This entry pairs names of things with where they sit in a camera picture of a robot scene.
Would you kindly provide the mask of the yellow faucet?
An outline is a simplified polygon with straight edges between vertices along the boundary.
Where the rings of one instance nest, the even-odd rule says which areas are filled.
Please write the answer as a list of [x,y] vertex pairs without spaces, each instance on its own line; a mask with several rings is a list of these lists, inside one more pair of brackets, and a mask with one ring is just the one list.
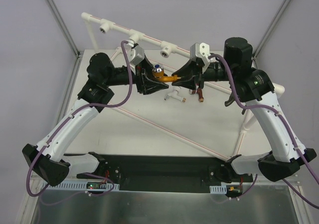
[[154,64],[152,67],[153,77],[163,83],[175,82],[180,79],[178,75],[166,76],[164,73],[164,68],[160,64]]

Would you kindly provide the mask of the white pipe frame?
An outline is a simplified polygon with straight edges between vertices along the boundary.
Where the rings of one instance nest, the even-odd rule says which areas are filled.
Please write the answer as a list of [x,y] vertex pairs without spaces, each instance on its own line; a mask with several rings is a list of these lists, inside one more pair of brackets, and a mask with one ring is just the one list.
[[[109,21],[109,20],[106,20],[103,18],[94,17],[93,15],[88,14],[86,12],[83,12],[81,14],[81,17],[82,17],[82,19],[87,27],[87,30],[88,30],[88,33],[89,33],[89,36],[90,36],[90,39],[91,39],[91,42],[92,42],[92,45],[93,45],[95,52],[99,51],[99,48],[98,48],[97,40],[95,38],[93,28],[92,28],[93,23],[99,24],[99,26],[100,26],[99,29],[103,34],[106,34],[110,30],[115,30],[115,31],[121,32],[123,34],[129,35],[129,42],[130,43],[144,41],[144,42],[150,43],[152,45],[158,46],[161,48],[160,55],[164,58],[168,58],[170,54],[178,54],[178,55],[181,55],[183,57],[190,58],[190,51],[182,49],[182,48],[178,47],[177,45],[172,44],[170,42],[158,40],[156,38],[147,36],[144,33],[136,31],[134,29],[129,29],[129,28],[120,26],[118,24],[115,24],[112,21]],[[223,92],[225,94],[228,94],[228,95],[231,94],[230,88],[226,88],[222,85],[218,85],[216,82],[205,82],[204,84],[217,90],[217,91]],[[274,83],[274,87],[275,87],[275,93],[276,93],[277,97],[280,98],[282,96],[282,94],[285,92],[284,86]],[[257,121],[251,112],[248,112],[248,114],[245,114],[244,117],[245,117],[245,119],[242,123],[242,127],[240,129],[239,136],[237,138],[237,142],[236,142],[236,145],[234,147],[234,152],[232,153],[231,156],[234,156],[234,155],[239,153],[240,146],[243,143],[243,140],[245,138],[246,133],[248,132],[250,127]]]

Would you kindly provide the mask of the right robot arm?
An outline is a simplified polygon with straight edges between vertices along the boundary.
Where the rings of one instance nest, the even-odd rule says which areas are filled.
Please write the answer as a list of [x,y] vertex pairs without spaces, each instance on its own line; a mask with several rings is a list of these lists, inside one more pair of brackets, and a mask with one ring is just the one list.
[[173,73],[178,77],[173,85],[194,90],[202,88],[204,82],[228,81],[231,94],[225,106],[236,102],[242,110],[250,110],[261,126],[271,151],[228,159],[222,169],[227,182],[242,174],[263,175],[277,182],[295,174],[302,165],[317,181],[319,177],[310,166],[317,156],[315,150],[306,148],[292,131],[269,76],[252,66],[252,52],[252,45],[241,37],[226,39],[222,56],[210,53],[205,43],[195,43],[189,61]]

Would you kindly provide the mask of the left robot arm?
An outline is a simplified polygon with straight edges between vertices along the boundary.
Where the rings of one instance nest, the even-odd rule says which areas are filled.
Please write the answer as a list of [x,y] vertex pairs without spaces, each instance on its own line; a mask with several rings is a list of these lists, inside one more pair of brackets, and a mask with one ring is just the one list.
[[106,53],[94,54],[87,67],[88,80],[77,95],[68,114],[36,145],[27,144],[22,153],[29,165],[27,178],[35,172],[50,186],[57,186],[66,177],[90,174],[99,179],[105,176],[107,161],[95,152],[66,156],[65,152],[80,131],[109,103],[114,92],[111,86],[133,86],[139,93],[150,95],[168,89],[168,84],[153,77],[152,65],[146,56],[139,59],[135,70],[130,66],[115,67]]

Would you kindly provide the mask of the dark red faucet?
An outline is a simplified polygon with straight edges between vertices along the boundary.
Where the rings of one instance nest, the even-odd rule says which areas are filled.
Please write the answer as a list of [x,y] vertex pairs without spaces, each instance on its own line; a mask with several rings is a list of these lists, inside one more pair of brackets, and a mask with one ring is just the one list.
[[191,95],[198,95],[198,100],[200,103],[204,102],[204,97],[201,88],[197,88],[196,90],[189,90]]

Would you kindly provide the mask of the white faucet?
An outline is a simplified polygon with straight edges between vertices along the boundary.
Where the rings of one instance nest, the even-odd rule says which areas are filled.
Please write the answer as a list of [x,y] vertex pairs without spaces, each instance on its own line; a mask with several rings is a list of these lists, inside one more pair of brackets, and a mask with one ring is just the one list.
[[178,93],[179,92],[177,90],[173,90],[173,91],[166,94],[166,96],[164,97],[164,100],[167,101],[168,99],[173,98],[173,99],[178,100],[182,103],[185,103],[186,98],[180,96]]

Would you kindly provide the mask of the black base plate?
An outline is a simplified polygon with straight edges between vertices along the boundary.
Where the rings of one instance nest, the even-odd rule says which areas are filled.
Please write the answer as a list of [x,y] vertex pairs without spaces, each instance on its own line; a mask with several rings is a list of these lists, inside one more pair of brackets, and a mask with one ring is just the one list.
[[121,191],[209,193],[222,183],[251,183],[252,176],[230,173],[215,157],[97,154],[95,176],[108,177]]

